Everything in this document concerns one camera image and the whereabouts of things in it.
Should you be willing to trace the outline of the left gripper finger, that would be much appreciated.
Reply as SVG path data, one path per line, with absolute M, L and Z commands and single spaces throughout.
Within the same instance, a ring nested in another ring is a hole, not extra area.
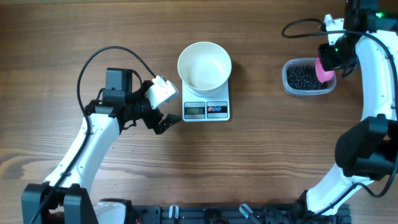
M 165 123 L 159 123 L 157 127 L 154 128 L 156 134 L 162 134 L 167 130 L 167 125 Z
M 169 129 L 174 124 L 177 124 L 182 120 L 182 117 L 176 114 L 168 114 L 165 119 L 163 119 L 160 123 L 165 123 L 167 125 L 167 129 Z

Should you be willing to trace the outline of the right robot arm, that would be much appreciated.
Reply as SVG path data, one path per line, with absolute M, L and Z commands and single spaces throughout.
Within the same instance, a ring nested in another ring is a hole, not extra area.
M 347 1 L 342 24 L 325 18 L 318 55 L 325 71 L 349 75 L 361 68 L 361 121 L 342 134 L 335 147 L 335 164 L 293 207 L 301 222 L 327 222 L 355 192 L 386 179 L 382 197 L 397 175 L 397 9 L 383 11 L 377 1 Z

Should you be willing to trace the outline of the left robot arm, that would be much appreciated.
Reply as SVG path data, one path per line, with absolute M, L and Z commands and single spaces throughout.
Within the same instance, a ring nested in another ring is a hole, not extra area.
M 141 80 L 137 91 L 131 69 L 108 68 L 106 84 L 83 110 L 79 133 L 62 161 L 42 184 L 28 184 L 22 193 L 24 223 L 140 223 L 130 200 L 105 198 L 97 205 L 90 200 L 95 175 L 111 145 L 126 123 L 143 120 L 148 129 L 162 134 L 181 120 L 165 116 L 159 105 L 178 95 L 175 85 L 156 76 Z

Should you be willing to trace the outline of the pink scoop blue handle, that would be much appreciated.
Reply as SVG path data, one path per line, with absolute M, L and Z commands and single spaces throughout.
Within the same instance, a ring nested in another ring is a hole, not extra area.
M 334 71 L 325 71 L 323 69 L 323 66 L 322 66 L 319 58 L 317 58 L 315 61 L 315 73 L 316 73 L 318 81 L 321 83 L 328 82 L 335 77 Z

